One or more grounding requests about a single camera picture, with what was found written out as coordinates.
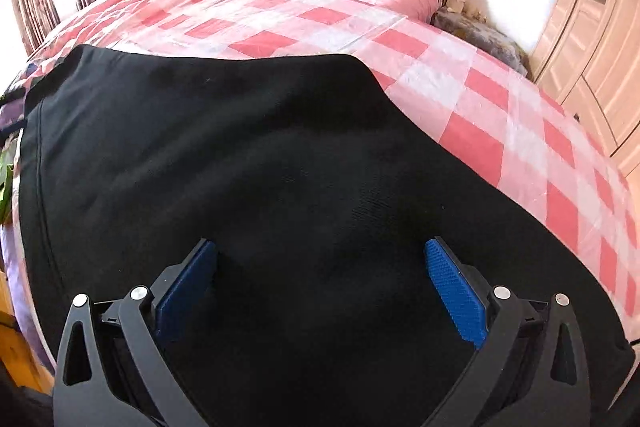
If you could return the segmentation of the floral covered nightstand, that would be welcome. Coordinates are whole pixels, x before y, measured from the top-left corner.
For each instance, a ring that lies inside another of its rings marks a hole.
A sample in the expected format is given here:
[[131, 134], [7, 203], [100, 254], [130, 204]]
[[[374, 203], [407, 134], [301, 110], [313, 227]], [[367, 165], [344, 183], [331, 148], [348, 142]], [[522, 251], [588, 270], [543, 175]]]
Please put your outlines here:
[[484, 51], [528, 78], [528, 56], [511, 37], [498, 31], [482, 13], [468, 9], [464, 0], [447, 0], [431, 19], [431, 25]]

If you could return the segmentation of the black pants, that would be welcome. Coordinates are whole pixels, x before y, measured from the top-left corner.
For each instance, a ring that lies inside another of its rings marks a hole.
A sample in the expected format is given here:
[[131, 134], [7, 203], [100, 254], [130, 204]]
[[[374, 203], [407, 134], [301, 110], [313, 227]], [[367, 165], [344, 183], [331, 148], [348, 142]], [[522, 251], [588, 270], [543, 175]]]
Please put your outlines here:
[[593, 416], [631, 369], [582, 262], [355, 57], [78, 46], [25, 116], [18, 215], [47, 344], [77, 294], [122, 297], [209, 239], [212, 293], [167, 360], [219, 426], [421, 425], [473, 352], [426, 274], [435, 236], [516, 295], [570, 297]]

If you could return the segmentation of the pink checkered bed sheet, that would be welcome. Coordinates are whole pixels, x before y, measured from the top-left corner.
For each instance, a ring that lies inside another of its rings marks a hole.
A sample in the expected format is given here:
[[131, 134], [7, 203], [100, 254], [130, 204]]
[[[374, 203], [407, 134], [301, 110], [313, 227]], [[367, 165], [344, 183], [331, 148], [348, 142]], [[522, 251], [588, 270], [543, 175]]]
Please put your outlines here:
[[426, 134], [545, 225], [639, 336], [639, 249], [614, 162], [537, 87], [426, 23], [356, 0], [99, 0], [62, 23], [15, 81], [81, 43], [165, 56], [346, 53]]

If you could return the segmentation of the cream wooden wardrobe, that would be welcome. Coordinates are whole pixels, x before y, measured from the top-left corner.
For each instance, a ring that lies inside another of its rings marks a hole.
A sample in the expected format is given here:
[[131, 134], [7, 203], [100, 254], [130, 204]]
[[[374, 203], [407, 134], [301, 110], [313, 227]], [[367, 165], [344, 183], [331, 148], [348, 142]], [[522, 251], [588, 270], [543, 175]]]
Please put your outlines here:
[[638, 196], [639, 0], [556, 0], [530, 67]]

